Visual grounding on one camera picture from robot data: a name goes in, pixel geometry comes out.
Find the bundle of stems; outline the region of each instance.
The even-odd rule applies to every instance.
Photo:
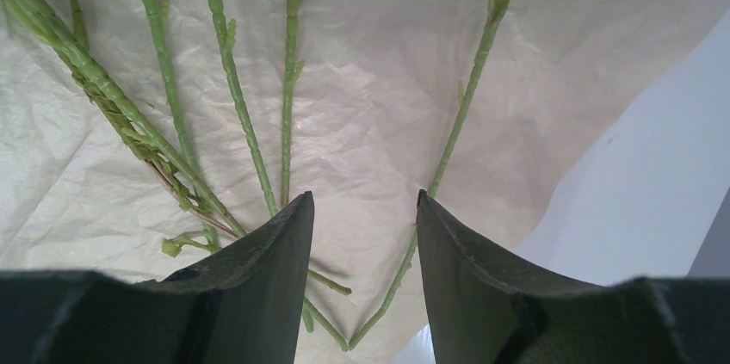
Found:
[[[481,77],[482,71],[484,70],[486,58],[489,54],[489,51],[492,49],[492,44],[494,42],[494,37],[497,34],[499,23],[504,18],[504,15],[506,14],[509,6],[510,0],[488,0],[488,14],[486,24],[482,32],[481,41],[479,42],[479,48],[477,50],[476,56],[474,57],[474,64],[471,75],[469,77],[469,82],[467,84],[466,90],[463,92],[459,92],[459,112],[456,115],[456,120],[451,128],[451,134],[449,135],[446,146],[443,149],[441,160],[439,161],[436,168],[436,173],[433,175],[433,178],[431,179],[428,188],[428,194],[431,196],[436,196],[438,187],[441,184],[441,180],[443,179],[443,174],[446,172],[446,168],[449,165],[451,155],[454,153],[456,140],[458,140],[461,129],[464,127],[464,122],[467,119],[469,107],[471,106],[474,92],[479,85],[479,78]],[[377,324],[377,322],[386,314],[388,308],[393,302],[393,297],[395,296],[396,291],[400,287],[406,271],[408,271],[408,269],[411,267],[411,261],[413,259],[413,255],[416,252],[417,246],[418,240],[416,232],[414,231],[411,236],[411,242],[408,245],[408,250],[405,252],[405,256],[403,257],[403,261],[400,263],[398,272],[396,272],[395,274],[395,278],[393,278],[393,282],[387,289],[386,296],[383,299],[380,308],[377,312],[375,312],[373,317],[371,317],[352,336],[349,342],[350,349],[354,349],[357,344],[375,326],[375,324]]]
[[[153,41],[158,53],[165,91],[173,114],[173,123],[183,149],[182,155],[139,111],[103,66],[90,55],[83,11],[78,0],[70,1],[73,31],[58,17],[46,0],[3,0],[3,7],[9,25],[11,22],[21,24],[39,41],[50,46],[57,53],[61,61],[69,68],[74,81],[83,89],[90,101],[99,107],[134,156],[153,170],[164,187],[176,197],[183,210],[191,211],[203,221],[205,226],[204,236],[208,239],[208,245],[197,243],[192,239],[195,234],[188,232],[182,234],[177,240],[165,242],[163,246],[165,252],[176,255],[183,244],[192,244],[215,251],[219,247],[214,228],[234,238],[245,235],[246,229],[230,214],[225,205],[199,175],[195,154],[183,121],[170,56],[164,41],[164,18],[166,17],[164,4],[163,7],[159,7],[157,0],[142,0],[145,4]],[[244,126],[257,173],[262,180],[262,189],[269,207],[269,213],[273,216],[278,212],[278,206],[270,191],[268,177],[265,175],[265,168],[257,147],[251,119],[245,109],[238,76],[235,74],[235,66],[232,63],[235,22],[226,27],[225,17],[222,15],[222,0],[209,0],[209,3],[213,11],[213,23],[221,43],[221,57],[236,102],[236,109]],[[191,192],[178,179],[179,175],[184,176],[190,182],[194,192]],[[223,219],[225,224],[218,221],[214,215]],[[335,291],[344,294],[351,293],[349,288],[343,287],[323,275],[309,271],[309,276]],[[314,319],[317,319],[330,333],[337,333],[334,327],[308,299],[305,299],[303,309],[307,314],[311,314],[310,317],[313,316]],[[347,349],[347,342],[342,336],[340,338],[341,340],[338,340],[340,345],[343,349]]]

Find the white paper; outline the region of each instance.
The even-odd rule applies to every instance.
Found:
[[[66,0],[52,0],[67,13]],[[81,0],[96,58],[174,139],[140,0]],[[279,186],[285,0],[226,0],[238,72]],[[508,247],[538,223],[560,178],[730,0],[513,0],[437,199]],[[486,18],[486,0],[302,0],[293,194],[316,203],[312,267],[339,271],[345,298],[313,301],[350,337],[378,308],[412,233]],[[204,176],[248,225],[268,219],[220,66],[206,0],[171,0],[170,45]],[[2,38],[3,268],[100,268],[162,278],[162,238],[200,227],[121,144],[54,53]],[[388,362],[426,315],[418,259],[355,351],[302,330],[297,363]]]

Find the gray surface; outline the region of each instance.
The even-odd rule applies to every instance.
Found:
[[[730,190],[709,227],[687,276],[730,278]]]

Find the smooth white paper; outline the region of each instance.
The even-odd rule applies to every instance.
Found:
[[[67,0],[50,0],[68,18]],[[81,0],[92,53],[175,139],[140,0]],[[279,187],[285,0],[225,0],[238,72],[269,176]],[[507,247],[532,231],[562,176],[730,0],[513,0],[436,197]],[[379,307],[412,234],[468,79],[486,0],[302,0],[293,194],[314,192],[312,268],[354,293],[312,284],[349,338]],[[247,225],[268,219],[232,106],[206,0],[170,0],[182,102],[203,173]],[[99,268],[163,278],[203,256],[162,254],[200,228],[121,144],[53,51],[2,39],[0,266]],[[297,363],[388,362],[426,324],[418,257],[388,314],[356,350],[318,327]]]

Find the wrinkled white paper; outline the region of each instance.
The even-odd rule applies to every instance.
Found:
[[[68,14],[66,0],[51,0]],[[175,139],[140,0],[81,0],[92,52]],[[226,0],[244,94],[279,185],[285,0]],[[716,24],[730,0],[513,0],[437,199],[513,247],[560,178],[662,71]],[[312,268],[354,293],[308,293],[350,337],[381,303],[410,239],[458,108],[486,0],[302,0],[294,100],[293,194],[314,192]],[[204,176],[247,225],[268,219],[220,66],[206,0],[170,0],[170,46]],[[2,268],[99,268],[163,278],[162,238],[200,228],[121,144],[55,54],[2,39]],[[418,270],[356,350],[318,327],[298,363],[388,362],[426,324]]]

